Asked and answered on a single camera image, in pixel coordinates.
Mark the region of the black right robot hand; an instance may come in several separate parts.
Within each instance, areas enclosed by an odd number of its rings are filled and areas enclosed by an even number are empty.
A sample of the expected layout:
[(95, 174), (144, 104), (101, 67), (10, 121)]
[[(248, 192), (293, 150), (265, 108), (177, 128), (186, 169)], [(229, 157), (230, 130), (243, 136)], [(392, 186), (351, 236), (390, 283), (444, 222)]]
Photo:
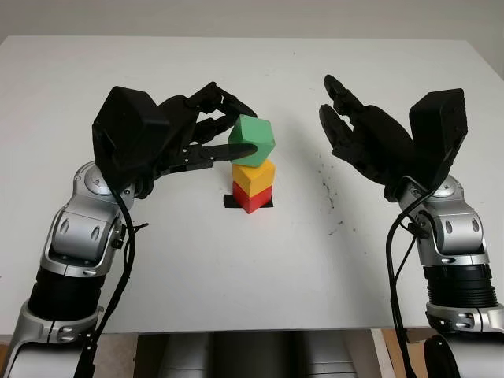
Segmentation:
[(326, 75), (324, 87), (333, 104), (322, 105), (319, 118), (332, 154), (365, 178), (384, 186), (384, 197), (397, 202), (402, 178), (413, 163), (412, 138), (381, 108), (363, 105), (334, 76)]

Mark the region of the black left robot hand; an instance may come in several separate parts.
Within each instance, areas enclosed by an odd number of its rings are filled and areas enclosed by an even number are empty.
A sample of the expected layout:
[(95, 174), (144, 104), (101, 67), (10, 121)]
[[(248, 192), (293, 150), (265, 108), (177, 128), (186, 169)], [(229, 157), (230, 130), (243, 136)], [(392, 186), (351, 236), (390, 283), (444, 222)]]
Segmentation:
[(190, 97), (173, 96), (158, 106), (171, 131), (154, 160), (153, 172), (135, 183), (135, 196), (145, 199), (162, 176), (209, 169), (216, 161), (233, 161), (258, 151), (251, 142), (208, 146), (217, 135), (234, 126), (242, 115), (257, 114), (246, 104), (211, 82)]

